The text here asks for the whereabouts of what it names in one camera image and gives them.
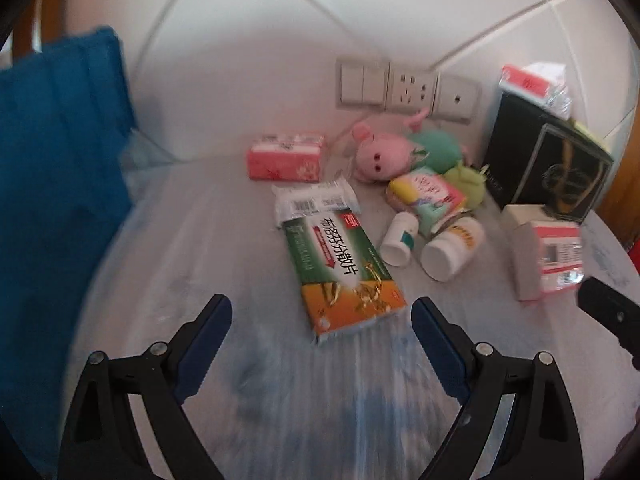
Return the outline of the white wall single socket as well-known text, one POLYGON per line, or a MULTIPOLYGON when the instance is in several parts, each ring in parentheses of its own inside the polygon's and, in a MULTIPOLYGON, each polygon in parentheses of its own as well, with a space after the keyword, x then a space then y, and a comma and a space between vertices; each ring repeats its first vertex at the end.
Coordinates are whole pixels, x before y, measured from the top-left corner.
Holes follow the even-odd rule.
POLYGON ((477 81, 439 73, 432 117, 467 125, 472 122, 481 94, 477 81))

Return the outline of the white wall power socket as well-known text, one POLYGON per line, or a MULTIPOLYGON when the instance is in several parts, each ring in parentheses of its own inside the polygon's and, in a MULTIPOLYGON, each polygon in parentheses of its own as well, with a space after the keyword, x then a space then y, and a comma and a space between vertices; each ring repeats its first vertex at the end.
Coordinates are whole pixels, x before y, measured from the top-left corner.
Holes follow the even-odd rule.
POLYGON ((386 110, 412 115, 424 108, 431 110, 438 83, 436 72, 401 64, 390 64, 386 90, 386 110))

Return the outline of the small white green bottle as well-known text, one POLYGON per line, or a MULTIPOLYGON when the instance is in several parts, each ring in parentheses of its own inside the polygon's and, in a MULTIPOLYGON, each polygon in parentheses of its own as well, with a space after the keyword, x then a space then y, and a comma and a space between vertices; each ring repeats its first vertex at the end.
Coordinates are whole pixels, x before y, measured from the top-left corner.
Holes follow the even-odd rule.
POLYGON ((390 266, 406 266, 411 259, 418 234, 418 218, 410 212, 398 212, 378 248, 383 261, 390 266))

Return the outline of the teal plush toy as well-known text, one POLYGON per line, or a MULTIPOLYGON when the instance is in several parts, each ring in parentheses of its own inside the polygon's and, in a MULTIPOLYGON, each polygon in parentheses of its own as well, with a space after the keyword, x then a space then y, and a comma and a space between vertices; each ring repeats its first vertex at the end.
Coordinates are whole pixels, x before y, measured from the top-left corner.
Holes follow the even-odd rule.
POLYGON ((427 167, 436 174, 446 174, 448 170, 464 162, 462 146, 446 131, 423 130, 410 133, 408 139, 414 144, 411 169, 427 167))

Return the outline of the blue plastic crate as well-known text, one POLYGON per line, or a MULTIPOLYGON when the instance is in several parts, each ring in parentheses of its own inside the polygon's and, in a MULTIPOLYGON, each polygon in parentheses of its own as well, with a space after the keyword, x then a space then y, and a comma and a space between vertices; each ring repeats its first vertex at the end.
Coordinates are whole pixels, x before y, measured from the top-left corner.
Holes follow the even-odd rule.
POLYGON ((130 211, 119 156, 136 125, 108 27, 1 74, 1 416, 43 474, 82 300, 130 211))

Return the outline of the white yellow pill bottle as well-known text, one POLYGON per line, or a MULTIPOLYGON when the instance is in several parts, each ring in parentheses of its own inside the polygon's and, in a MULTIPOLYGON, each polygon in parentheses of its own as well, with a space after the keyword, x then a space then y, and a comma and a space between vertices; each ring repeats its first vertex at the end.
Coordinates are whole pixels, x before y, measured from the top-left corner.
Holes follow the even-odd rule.
POLYGON ((456 276, 473 258, 485 240, 485 231, 473 217, 461 217, 425 244, 420 263, 435 281, 456 276))

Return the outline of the white wall light switch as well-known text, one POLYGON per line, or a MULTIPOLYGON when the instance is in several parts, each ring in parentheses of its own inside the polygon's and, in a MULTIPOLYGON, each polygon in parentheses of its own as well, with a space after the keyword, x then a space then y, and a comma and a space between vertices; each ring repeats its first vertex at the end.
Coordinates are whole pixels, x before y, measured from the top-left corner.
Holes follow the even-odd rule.
POLYGON ((338 108, 385 110, 390 62, 365 58, 337 58, 335 102, 338 108))

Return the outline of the clear wrapped tissue pack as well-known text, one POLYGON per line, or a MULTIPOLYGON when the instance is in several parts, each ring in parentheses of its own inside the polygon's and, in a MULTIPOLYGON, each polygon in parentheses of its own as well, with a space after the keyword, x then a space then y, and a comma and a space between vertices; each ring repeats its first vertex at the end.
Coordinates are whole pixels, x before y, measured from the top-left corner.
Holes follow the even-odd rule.
POLYGON ((501 70, 499 88, 557 118, 570 119, 573 99, 568 90, 564 64, 536 62, 524 67, 506 64, 501 70))

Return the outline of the black coffee cup gift bag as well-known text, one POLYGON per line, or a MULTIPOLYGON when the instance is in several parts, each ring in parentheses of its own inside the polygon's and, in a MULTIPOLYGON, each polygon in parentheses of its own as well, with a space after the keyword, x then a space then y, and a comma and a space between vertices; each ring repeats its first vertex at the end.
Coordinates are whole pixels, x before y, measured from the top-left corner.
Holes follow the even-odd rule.
POLYGON ((580 223, 613 159, 566 120, 503 93, 483 165, 487 191, 499 207, 541 205, 553 218, 580 223))

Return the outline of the white wet wipes packet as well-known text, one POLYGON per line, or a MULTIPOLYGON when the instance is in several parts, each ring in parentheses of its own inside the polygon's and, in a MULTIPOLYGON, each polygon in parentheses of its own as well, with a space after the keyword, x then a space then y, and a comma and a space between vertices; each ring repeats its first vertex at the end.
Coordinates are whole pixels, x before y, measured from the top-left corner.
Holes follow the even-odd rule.
POLYGON ((356 214, 361 211, 355 190, 344 177, 299 188, 273 185, 271 191, 276 200, 274 221, 277 228, 284 222, 312 214, 342 209, 350 209, 356 214))

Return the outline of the pink tissue pack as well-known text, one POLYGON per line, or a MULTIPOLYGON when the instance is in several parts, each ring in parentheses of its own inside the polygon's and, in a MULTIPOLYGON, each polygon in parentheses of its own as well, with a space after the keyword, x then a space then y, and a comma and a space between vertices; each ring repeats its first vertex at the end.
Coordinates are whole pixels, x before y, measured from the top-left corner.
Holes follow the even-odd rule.
POLYGON ((252 180, 316 183, 322 177, 325 154, 323 134, 262 136, 246 152, 247 174, 252 180))

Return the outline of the pink pig plush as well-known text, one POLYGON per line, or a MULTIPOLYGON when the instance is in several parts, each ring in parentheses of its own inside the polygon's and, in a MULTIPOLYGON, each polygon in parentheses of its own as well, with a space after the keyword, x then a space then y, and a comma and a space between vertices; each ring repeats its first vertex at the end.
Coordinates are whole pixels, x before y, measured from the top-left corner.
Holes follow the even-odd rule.
POLYGON ((427 159, 428 151, 414 135, 428 116, 424 108, 407 119, 411 136, 374 132, 366 122, 352 127, 356 152, 352 163, 352 175, 363 183, 390 182, 427 159))

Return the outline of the wooden door frame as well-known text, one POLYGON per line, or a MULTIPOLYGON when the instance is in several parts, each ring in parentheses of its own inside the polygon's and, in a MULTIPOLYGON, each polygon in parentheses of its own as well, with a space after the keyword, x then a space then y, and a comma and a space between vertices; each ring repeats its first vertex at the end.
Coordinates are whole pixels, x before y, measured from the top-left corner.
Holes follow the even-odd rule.
POLYGON ((597 209, 599 217, 625 249, 639 239, 639 156, 639 109, 636 108, 622 161, 597 209))

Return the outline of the red white tissue pack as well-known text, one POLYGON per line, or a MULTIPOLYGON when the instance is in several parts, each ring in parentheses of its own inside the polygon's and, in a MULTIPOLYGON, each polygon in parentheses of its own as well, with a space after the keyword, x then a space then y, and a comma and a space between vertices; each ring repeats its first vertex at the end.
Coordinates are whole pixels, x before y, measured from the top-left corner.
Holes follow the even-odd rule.
POLYGON ((567 221, 536 221, 532 228, 541 292, 547 295, 577 287, 584 279, 580 226, 567 221))

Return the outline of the green orange medicine box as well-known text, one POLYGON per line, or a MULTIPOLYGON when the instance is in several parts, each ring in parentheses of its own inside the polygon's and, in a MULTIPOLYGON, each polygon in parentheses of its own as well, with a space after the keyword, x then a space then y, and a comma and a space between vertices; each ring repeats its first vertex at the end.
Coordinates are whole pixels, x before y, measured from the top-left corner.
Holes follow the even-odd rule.
POLYGON ((319 344, 407 307, 402 291, 350 209, 288 220, 282 230, 319 344))

